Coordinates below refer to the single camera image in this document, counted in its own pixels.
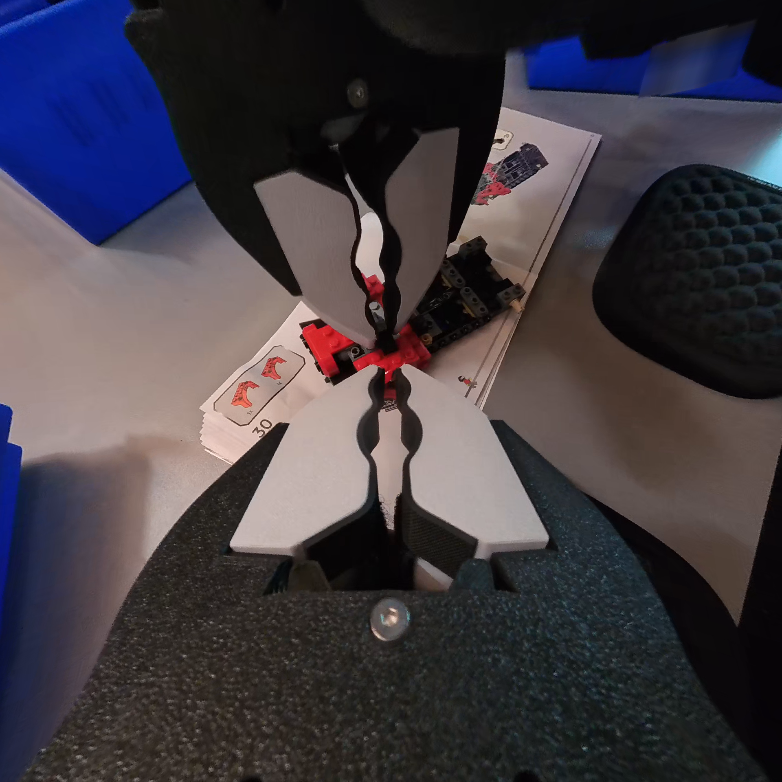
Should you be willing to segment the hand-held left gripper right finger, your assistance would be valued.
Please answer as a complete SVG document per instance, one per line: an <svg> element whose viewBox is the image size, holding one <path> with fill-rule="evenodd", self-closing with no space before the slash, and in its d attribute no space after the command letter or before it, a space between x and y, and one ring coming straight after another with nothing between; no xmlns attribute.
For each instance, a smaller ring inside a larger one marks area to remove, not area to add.
<svg viewBox="0 0 782 782"><path fill-rule="evenodd" d="M395 389L407 451L396 531L414 557L454 578L468 560L545 549L549 533L490 419L413 366Z"/></svg>

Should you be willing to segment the red and black lego car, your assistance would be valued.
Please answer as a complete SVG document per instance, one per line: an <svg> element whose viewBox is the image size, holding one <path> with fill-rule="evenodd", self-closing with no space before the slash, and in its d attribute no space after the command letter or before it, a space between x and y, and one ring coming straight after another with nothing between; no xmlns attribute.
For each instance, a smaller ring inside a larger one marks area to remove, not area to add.
<svg viewBox="0 0 782 782"><path fill-rule="evenodd" d="M441 349L470 335L506 310L520 311L526 290L502 277L482 237L461 244L446 257L390 354L366 349L323 320L300 324L301 340L325 381L336 385L369 366L383 367L386 383L402 365L425 369Z"/></svg>

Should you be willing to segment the black dimpled cushion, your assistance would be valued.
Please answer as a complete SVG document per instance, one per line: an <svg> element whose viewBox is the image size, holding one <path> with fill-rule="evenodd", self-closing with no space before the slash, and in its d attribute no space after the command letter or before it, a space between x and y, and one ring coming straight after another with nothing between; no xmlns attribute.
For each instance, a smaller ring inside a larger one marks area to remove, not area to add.
<svg viewBox="0 0 782 782"><path fill-rule="evenodd" d="M643 193L598 269L611 334L728 396L781 395L781 189L703 163Z"/></svg>

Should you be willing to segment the lego instruction booklet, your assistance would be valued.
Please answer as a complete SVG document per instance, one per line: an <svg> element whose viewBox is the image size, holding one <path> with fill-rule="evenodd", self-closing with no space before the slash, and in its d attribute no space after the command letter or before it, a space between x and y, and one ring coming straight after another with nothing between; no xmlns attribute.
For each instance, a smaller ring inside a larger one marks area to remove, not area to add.
<svg viewBox="0 0 782 782"><path fill-rule="evenodd" d="M486 173L447 253L482 237L502 278L520 284L518 305L433 354L426 372L483 409L511 337L601 136L503 108ZM201 406L200 442L235 463L275 425L289 422L330 385L300 338L316 314L298 303L277 332Z"/></svg>

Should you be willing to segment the blue divided plastic bin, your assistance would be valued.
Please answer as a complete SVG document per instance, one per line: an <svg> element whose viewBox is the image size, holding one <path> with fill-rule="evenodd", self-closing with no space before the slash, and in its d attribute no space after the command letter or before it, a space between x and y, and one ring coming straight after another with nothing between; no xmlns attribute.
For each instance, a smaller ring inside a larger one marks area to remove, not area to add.
<svg viewBox="0 0 782 782"><path fill-rule="evenodd" d="M126 1L61 2L2 26L2 170L94 244L191 181L125 38L131 11Z"/></svg>

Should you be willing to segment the person's right forearm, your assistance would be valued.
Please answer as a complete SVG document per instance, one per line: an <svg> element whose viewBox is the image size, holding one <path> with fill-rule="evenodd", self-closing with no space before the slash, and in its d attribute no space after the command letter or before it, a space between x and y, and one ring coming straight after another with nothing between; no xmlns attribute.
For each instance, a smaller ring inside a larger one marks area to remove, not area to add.
<svg viewBox="0 0 782 782"><path fill-rule="evenodd" d="M579 34L588 59L640 55L656 44L719 26L755 22L741 68L781 86L780 1L620 1L593 14Z"/></svg>

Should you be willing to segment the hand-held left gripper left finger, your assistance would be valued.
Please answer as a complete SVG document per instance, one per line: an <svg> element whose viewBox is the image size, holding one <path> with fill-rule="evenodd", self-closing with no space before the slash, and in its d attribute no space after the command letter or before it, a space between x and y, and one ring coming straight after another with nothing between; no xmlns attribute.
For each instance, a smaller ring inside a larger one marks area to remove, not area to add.
<svg viewBox="0 0 782 782"><path fill-rule="evenodd" d="M293 418L235 530L241 554L299 555L378 496L380 369L365 368Z"/></svg>

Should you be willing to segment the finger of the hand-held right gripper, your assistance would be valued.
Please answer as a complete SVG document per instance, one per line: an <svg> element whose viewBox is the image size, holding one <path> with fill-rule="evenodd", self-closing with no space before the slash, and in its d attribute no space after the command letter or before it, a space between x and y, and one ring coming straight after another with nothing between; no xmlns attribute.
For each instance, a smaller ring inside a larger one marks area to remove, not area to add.
<svg viewBox="0 0 782 782"><path fill-rule="evenodd" d="M254 189L302 300L327 325L373 348L376 327L356 266L360 215L343 170L288 170Z"/></svg>
<svg viewBox="0 0 782 782"><path fill-rule="evenodd" d="M355 257L360 219L347 237L345 335L366 350L389 343L419 304L449 244L459 129L418 132L405 125L360 125L345 142L345 171L381 222L379 262L385 279L384 323L367 312L367 290Z"/></svg>

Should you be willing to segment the person's black sweater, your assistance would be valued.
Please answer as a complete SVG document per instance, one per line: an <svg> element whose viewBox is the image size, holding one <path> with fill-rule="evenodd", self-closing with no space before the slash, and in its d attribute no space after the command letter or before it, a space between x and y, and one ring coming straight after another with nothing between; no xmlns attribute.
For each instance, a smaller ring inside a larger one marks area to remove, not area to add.
<svg viewBox="0 0 782 782"><path fill-rule="evenodd" d="M738 631L748 662L755 743L780 766L781 750L781 460L769 491Z"/></svg>

